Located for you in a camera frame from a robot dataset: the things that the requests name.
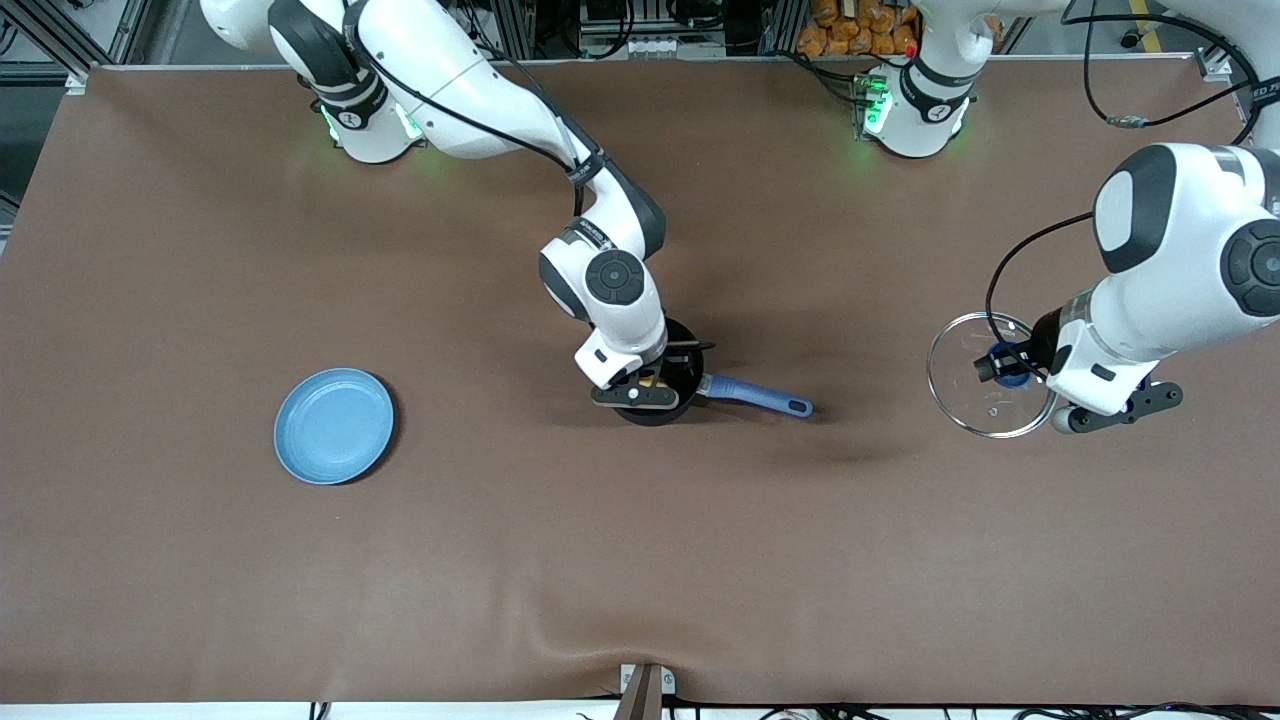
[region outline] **green indicator light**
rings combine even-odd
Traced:
[[[854,85],[870,90],[884,90],[888,87],[888,82],[879,76],[858,76],[854,79]]]
[[[329,137],[332,137],[334,142],[338,142],[338,128],[333,124],[333,117],[329,115],[329,109],[321,105],[320,114],[324,115],[324,122],[329,126]]]
[[[886,90],[867,110],[867,120],[863,123],[863,128],[872,133],[884,129],[884,119],[888,118],[888,113],[892,109],[893,94]]]
[[[396,115],[399,117],[401,124],[404,126],[404,133],[408,135],[410,140],[422,137],[422,128],[417,127],[413,118],[408,117],[408,113],[406,113],[404,108],[401,108],[399,104],[396,105]]]

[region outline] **blue pan handle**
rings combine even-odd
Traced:
[[[707,387],[707,397],[749,402],[796,418],[813,415],[813,402],[803,397],[723,375],[712,375],[710,384]]]

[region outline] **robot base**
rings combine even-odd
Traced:
[[[900,158],[937,155],[960,132],[969,100],[965,99],[955,110],[947,105],[937,105],[931,111],[937,111],[941,119],[925,122],[920,110],[902,96],[901,73],[901,69],[887,65],[872,70],[873,77],[883,77],[886,86],[892,90],[886,91],[887,97],[882,96],[877,102],[878,117],[874,120],[870,117],[864,119],[863,133]]]

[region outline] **metal frame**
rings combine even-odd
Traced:
[[[532,15],[521,0],[493,0],[494,20],[502,38],[503,51],[517,60],[534,56]]]
[[[1018,42],[1023,38],[1024,35],[1027,35],[1027,29],[1032,27],[1032,20],[1034,19],[1036,19],[1034,17],[1014,18],[1012,22],[1009,23],[1009,27],[1005,28],[1005,42],[1001,44],[1000,51],[996,54],[997,55],[1011,54],[1014,51],[1014,47],[1018,46]]]
[[[125,0],[106,50],[52,0],[5,0],[0,12],[35,44],[49,63],[4,63],[0,85],[59,86],[68,76],[83,82],[99,65],[128,61],[151,0]]]
[[[0,210],[8,213],[10,215],[17,215],[18,214],[18,205],[19,205],[19,202],[18,202],[17,197],[9,195],[4,190],[0,190]],[[8,225],[0,225],[0,228],[4,228],[4,227],[8,227]]]
[[[106,51],[50,0],[5,0],[3,12],[28,40],[73,77],[84,79],[91,68],[111,63]]]

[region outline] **frying pan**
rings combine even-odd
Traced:
[[[680,397],[678,402],[669,410],[614,407],[613,411],[637,425],[666,425],[684,415],[694,397],[703,395],[712,400],[748,402],[796,418],[813,415],[813,404],[803,397],[733,378],[708,374],[703,359],[704,347],[689,328],[667,318],[667,350],[663,352],[658,375],[668,388],[676,392]]]

